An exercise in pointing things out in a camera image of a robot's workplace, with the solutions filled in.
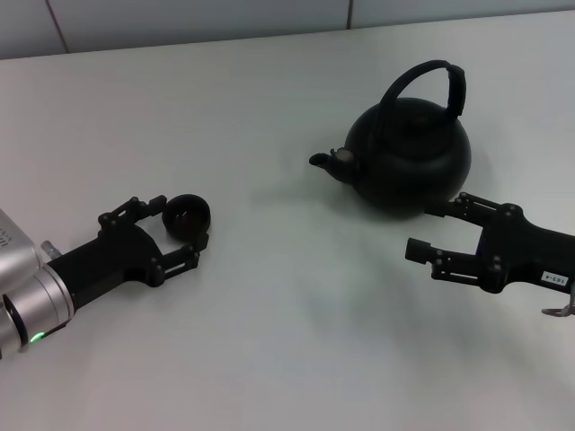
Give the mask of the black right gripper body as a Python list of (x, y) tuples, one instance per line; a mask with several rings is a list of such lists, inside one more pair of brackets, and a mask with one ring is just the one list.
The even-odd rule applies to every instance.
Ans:
[(498, 294), (528, 283), (569, 294), (574, 282), (574, 237), (530, 223), (521, 207), (503, 204), (482, 228), (476, 256), (479, 287)]

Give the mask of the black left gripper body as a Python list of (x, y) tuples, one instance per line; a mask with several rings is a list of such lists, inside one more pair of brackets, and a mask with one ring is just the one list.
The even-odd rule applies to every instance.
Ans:
[(98, 236), (50, 261), (75, 310), (128, 281), (151, 287), (164, 282), (163, 254), (136, 225), (101, 229)]

